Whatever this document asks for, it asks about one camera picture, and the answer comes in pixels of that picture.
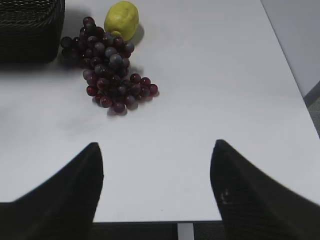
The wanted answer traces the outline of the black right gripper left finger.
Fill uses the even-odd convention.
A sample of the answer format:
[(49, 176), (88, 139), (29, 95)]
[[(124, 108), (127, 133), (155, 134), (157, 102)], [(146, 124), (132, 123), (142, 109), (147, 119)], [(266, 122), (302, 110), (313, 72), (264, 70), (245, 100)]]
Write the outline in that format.
[(44, 183), (0, 206), (2, 240), (86, 240), (104, 181), (101, 149), (87, 145)]

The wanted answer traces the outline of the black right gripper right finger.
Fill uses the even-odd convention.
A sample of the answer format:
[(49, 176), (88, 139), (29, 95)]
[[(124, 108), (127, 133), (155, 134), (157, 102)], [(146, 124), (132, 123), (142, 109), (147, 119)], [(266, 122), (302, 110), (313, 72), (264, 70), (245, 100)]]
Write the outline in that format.
[(284, 187), (225, 140), (215, 142), (210, 183), (228, 240), (318, 240), (320, 207)]

